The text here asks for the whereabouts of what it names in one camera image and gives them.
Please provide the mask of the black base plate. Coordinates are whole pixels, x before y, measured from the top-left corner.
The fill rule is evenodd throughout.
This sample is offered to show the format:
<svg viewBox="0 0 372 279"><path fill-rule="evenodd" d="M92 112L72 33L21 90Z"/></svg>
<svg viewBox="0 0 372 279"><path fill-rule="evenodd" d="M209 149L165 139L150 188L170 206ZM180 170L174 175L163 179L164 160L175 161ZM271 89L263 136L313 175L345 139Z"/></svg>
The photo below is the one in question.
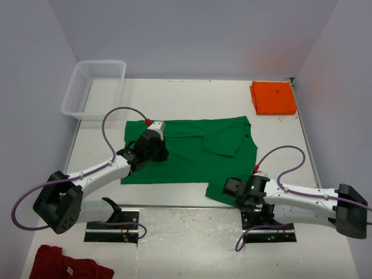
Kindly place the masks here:
<svg viewBox="0 0 372 279"><path fill-rule="evenodd" d="M122 211L116 220L117 223L126 223L125 225L87 223L84 242L137 244L140 236L139 227L133 223L137 223L139 216L139 210L131 209Z"/></svg>
<svg viewBox="0 0 372 279"><path fill-rule="evenodd" d="M278 226L279 223L271 218L265 219L264 214L261 214L260 209L249 211L241 211L242 229L245 232L255 226ZM288 224L285 228L254 228L250 230L244 241L250 243L277 243L277 242L296 242L297 237L293 224Z"/></svg>

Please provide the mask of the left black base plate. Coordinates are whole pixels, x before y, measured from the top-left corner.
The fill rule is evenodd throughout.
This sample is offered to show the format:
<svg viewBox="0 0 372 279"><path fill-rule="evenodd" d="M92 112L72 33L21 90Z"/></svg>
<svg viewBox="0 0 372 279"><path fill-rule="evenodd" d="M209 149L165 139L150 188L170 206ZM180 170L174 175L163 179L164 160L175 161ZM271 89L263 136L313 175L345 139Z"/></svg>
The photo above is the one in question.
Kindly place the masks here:
<svg viewBox="0 0 372 279"><path fill-rule="evenodd" d="M137 244L140 236L139 227L133 223L137 223L139 216L139 210L131 209L122 211L116 220L117 223L126 223L125 225L87 223L84 242Z"/></svg>

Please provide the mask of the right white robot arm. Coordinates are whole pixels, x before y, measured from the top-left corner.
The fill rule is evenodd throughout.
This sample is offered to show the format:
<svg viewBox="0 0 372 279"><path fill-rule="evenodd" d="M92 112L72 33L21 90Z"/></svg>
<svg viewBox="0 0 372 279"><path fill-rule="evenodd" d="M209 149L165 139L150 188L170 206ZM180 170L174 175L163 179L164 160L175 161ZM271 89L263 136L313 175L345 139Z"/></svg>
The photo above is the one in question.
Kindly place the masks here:
<svg viewBox="0 0 372 279"><path fill-rule="evenodd" d="M346 237L367 237L367 201L350 185L337 189L279 185L274 179L251 175L246 181L228 178L222 193L248 221L246 228L284 227L294 223L336 229Z"/></svg>

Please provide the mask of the dark red t-shirt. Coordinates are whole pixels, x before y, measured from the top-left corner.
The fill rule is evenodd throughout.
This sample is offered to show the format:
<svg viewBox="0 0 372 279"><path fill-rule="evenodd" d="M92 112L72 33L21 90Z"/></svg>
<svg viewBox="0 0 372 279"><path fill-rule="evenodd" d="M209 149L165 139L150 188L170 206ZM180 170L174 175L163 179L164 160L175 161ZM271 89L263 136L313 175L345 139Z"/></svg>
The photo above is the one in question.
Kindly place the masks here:
<svg viewBox="0 0 372 279"><path fill-rule="evenodd" d="M74 259L58 246L41 245L29 278L113 278L115 272L92 259Z"/></svg>

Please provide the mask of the green t-shirt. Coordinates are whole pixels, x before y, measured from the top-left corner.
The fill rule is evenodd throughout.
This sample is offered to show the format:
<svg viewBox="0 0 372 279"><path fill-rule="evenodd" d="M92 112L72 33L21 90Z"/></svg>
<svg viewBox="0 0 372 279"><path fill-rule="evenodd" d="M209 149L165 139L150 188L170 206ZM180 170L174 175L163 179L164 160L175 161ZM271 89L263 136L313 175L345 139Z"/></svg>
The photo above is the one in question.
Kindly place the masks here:
<svg viewBox="0 0 372 279"><path fill-rule="evenodd" d="M149 162L122 184L207 183L206 197L234 205L223 195L226 179L248 179L256 163L257 146L247 117L214 120L168 120L164 139L169 156Z"/></svg>

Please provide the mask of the white plastic basket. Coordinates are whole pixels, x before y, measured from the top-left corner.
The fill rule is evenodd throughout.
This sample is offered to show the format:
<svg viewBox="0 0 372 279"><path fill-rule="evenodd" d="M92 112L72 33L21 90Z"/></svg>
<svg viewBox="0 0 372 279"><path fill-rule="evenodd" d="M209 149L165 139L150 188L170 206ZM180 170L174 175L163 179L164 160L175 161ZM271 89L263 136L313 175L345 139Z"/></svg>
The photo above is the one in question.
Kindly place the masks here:
<svg viewBox="0 0 372 279"><path fill-rule="evenodd" d="M101 121L120 104L126 64L120 60L84 60L76 64L60 111L81 121Z"/></svg>

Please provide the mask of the folded orange t-shirt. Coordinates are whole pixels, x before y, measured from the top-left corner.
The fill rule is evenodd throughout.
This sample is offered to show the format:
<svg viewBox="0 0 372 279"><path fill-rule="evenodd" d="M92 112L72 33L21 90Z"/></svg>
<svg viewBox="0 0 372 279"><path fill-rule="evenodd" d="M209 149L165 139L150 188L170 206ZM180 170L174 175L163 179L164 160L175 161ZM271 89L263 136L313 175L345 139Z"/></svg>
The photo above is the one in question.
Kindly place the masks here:
<svg viewBox="0 0 372 279"><path fill-rule="evenodd" d="M289 82L253 81L250 91L257 115L294 115L297 111Z"/></svg>

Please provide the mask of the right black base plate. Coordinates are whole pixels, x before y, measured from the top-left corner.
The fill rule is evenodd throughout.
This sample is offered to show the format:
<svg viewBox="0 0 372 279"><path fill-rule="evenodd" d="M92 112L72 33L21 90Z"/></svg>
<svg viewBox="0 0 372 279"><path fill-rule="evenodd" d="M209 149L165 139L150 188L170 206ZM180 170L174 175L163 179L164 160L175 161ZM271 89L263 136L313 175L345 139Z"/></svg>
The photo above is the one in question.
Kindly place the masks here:
<svg viewBox="0 0 372 279"><path fill-rule="evenodd" d="M278 226L279 223L271 218L265 219L264 214L261 214L260 209L249 211L241 211L242 229L245 232L255 226ZM277 243L277 242L296 242L297 237L293 224L288 224L285 228L254 228L250 230L244 241L250 243Z"/></svg>

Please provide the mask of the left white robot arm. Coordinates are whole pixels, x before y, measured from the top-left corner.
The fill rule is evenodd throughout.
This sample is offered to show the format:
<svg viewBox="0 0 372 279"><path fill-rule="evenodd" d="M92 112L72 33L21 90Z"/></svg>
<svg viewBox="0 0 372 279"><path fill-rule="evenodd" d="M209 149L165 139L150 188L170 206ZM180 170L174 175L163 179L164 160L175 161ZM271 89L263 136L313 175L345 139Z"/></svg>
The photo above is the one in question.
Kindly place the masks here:
<svg viewBox="0 0 372 279"><path fill-rule="evenodd" d="M88 195L107 184L142 170L148 162L164 162L169 153L163 131L147 128L135 141L117 151L114 159L80 173L53 173L33 204L33 210L56 233L76 223L97 223L107 228L132 225L121 217L121 207L110 198L88 201Z"/></svg>

